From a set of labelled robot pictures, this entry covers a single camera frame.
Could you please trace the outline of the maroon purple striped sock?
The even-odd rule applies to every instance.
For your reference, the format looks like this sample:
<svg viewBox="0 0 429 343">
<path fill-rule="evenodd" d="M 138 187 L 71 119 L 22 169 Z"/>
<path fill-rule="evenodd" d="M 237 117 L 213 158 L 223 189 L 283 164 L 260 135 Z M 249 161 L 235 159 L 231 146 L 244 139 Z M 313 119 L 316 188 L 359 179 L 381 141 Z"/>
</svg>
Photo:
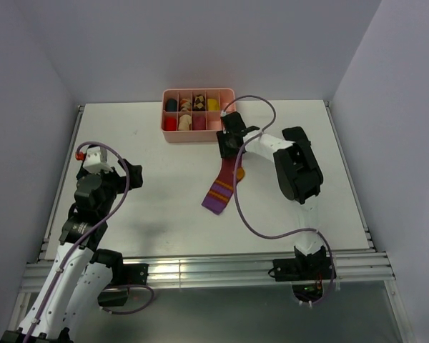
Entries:
<svg viewBox="0 0 429 343">
<path fill-rule="evenodd" d="M 235 157 L 222 160 L 220 172 L 201 203 L 205 209 L 216 215 L 224 211 L 233 195 L 234 174 L 236 174 L 237 182 L 240 182 L 245 176 L 241 161 L 235 171 L 235 161 Z"/>
</svg>

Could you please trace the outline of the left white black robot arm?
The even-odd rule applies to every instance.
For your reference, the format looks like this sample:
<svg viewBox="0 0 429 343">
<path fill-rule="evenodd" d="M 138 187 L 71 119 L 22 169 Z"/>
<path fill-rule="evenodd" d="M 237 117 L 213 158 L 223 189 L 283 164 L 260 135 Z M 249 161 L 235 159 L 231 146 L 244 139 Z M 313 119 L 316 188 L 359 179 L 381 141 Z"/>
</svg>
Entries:
<svg viewBox="0 0 429 343">
<path fill-rule="evenodd" d="M 115 199 L 143 185 L 142 166 L 126 159 L 119 164 L 122 177 L 106 164 L 82 163 L 51 270 L 33 307 L 2 342 L 73 342 L 83 312 L 107 285 L 124 279 L 122 254 L 99 248 Z"/>
</svg>

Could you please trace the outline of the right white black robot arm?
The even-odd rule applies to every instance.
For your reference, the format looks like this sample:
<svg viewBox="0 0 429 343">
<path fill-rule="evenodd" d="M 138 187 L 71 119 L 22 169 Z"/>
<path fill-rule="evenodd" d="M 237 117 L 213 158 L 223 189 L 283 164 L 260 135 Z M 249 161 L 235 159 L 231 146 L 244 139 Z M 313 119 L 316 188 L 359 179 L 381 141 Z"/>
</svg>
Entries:
<svg viewBox="0 0 429 343">
<path fill-rule="evenodd" d="M 283 138 L 264 133 L 257 126 L 246 126 L 237 111 L 222 112 L 224 129 L 217 132 L 222 157 L 235 159 L 234 169 L 245 152 L 253 153 L 271 161 L 275 166 L 277 181 L 284 197 L 291 202 L 304 205 L 320 194 L 323 175 L 311 148 L 310 140 L 302 127 L 282 130 Z M 305 227 L 274 236 L 259 233 L 246 220 L 237 194 L 237 181 L 233 181 L 233 197 L 243 224 L 257 237 L 267 240 L 297 236 L 295 241 L 295 276 L 301 279 L 336 276 L 333 252 L 324 235 L 316 228 Z"/>
</svg>

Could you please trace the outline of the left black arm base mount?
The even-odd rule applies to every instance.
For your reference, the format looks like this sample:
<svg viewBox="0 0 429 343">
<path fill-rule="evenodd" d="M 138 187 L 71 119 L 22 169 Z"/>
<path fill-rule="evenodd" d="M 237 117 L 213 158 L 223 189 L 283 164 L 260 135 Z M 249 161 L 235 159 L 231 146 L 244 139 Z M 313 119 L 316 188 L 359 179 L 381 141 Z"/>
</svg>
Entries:
<svg viewBox="0 0 429 343">
<path fill-rule="evenodd" d="M 123 307 L 133 285 L 147 285 L 149 265 L 145 263 L 124 264 L 112 282 L 97 297 L 100 307 Z"/>
</svg>

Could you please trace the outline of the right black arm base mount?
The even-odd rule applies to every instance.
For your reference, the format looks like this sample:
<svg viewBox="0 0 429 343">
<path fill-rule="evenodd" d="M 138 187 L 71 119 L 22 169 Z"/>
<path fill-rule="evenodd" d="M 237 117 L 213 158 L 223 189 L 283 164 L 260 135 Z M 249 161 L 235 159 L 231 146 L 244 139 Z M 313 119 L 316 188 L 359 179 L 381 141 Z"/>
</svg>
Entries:
<svg viewBox="0 0 429 343">
<path fill-rule="evenodd" d="M 276 282 L 305 282 L 292 285 L 295 297 L 303 302 L 314 302 L 324 294 L 322 282 L 336 275 L 329 257 L 295 257 L 274 259 L 267 272 Z"/>
</svg>

